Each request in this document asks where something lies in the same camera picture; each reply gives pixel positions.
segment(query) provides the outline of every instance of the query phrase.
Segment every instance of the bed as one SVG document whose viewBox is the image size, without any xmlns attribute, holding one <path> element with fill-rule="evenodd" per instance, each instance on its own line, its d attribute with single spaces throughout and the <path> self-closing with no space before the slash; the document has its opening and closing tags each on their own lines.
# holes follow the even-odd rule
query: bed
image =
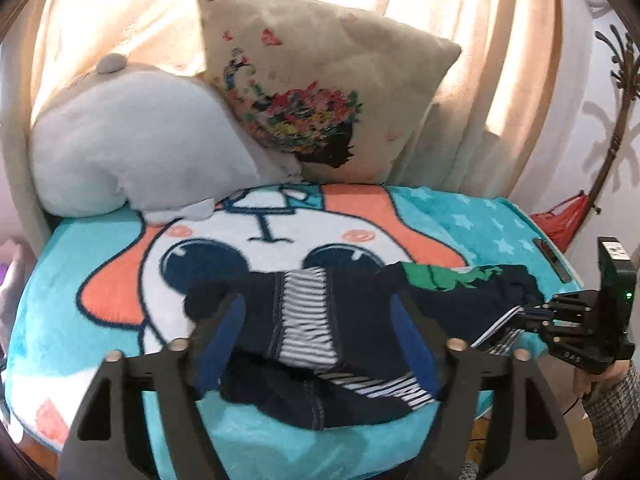
<svg viewBox="0 0 640 480">
<path fill-rule="evenodd" d="M 126 207 L 66 219 L 20 302 L 7 400 L 29 434 L 60 451 L 106 352 L 153 352 L 188 335 L 180 291 L 197 279 L 341 262 L 365 267 L 396 261 L 443 267 L 524 264 L 546 298 L 579 290 L 562 255 L 558 258 L 572 277 L 568 283 L 560 281 L 534 238 L 545 235 L 507 200 L 424 187 L 262 187 L 231 196 L 205 221 L 178 219 L 166 225 L 145 224 Z M 534 355 L 544 349 L 531 334 L 521 334 L 513 346 Z M 489 406 L 486 392 L 478 413 Z M 145 409 L 160 476 L 173 478 L 151 394 Z M 225 402 L 217 393 L 208 394 L 199 409 L 234 480 L 347 480 L 368 478 L 414 457 L 437 403 L 386 424 L 320 432 L 287 426 L 254 406 Z"/>
</svg>

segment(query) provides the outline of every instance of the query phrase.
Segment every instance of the black phone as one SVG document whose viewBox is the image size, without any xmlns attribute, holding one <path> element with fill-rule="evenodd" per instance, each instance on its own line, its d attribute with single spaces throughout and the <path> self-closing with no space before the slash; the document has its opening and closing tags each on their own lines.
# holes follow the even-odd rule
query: black phone
<svg viewBox="0 0 640 480">
<path fill-rule="evenodd" d="M 542 255 L 551 264 L 551 267 L 553 267 L 553 270 L 558 275 L 558 278 L 560 278 L 560 281 L 563 283 L 569 283 L 572 280 L 569 271 L 566 270 L 566 267 L 562 264 L 562 260 L 558 258 L 558 255 L 551 248 L 548 242 L 542 238 L 533 238 L 533 243 L 535 243 Z"/>
</svg>

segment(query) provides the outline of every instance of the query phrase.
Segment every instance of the hand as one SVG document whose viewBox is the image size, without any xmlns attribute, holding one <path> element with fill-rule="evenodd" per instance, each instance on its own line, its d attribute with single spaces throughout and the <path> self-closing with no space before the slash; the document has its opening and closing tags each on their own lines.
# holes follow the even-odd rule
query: hand
<svg viewBox="0 0 640 480">
<path fill-rule="evenodd" d="M 578 397 L 590 394 L 593 383 L 601 383 L 606 388 L 612 388 L 626 377 L 630 366 L 629 361 L 616 361 L 600 375 L 590 374 L 576 368 L 574 371 L 574 393 Z"/>
</svg>

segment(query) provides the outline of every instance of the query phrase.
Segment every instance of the sunlit curtain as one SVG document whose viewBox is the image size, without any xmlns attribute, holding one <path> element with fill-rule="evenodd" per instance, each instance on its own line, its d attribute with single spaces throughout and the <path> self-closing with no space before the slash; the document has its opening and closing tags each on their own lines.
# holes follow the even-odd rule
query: sunlit curtain
<svg viewBox="0 0 640 480">
<path fill-rule="evenodd" d="M 324 1 L 372 10 L 462 47 L 389 182 L 507 193 L 536 141 L 554 82 L 556 0 Z M 47 0 L 32 121 L 57 89 L 111 51 L 194 75 L 204 65 L 196 0 Z"/>
</svg>

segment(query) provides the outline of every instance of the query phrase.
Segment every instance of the cartoon dog face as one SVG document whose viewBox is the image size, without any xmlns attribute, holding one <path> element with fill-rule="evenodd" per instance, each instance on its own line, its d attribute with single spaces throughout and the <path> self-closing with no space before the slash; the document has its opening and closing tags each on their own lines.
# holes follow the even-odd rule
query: cartoon dog face
<svg viewBox="0 0 640 480">
<path fill-rule="evenodd" d="M 197 284 L 252 270 L 374 269 L 398 261 L 465 265 L 451 248 L 402 224 L 383 188 L 324 186 L 321 205 L 300 206 L 308 199 L 300 189 L 257 189 L 225 200 L 206 220 L 147 226 L 87 280 L 79 306 L 100 322 L 141 330 L 142 350 L 149 353 L 191 333 L 182 305 Z M 129 290 L 134 272 L 135 293 Z M 110 288 L 100 285 L 106 280 Z M 128 290 L 127 297 L 116 288 Z"/>
</svg>

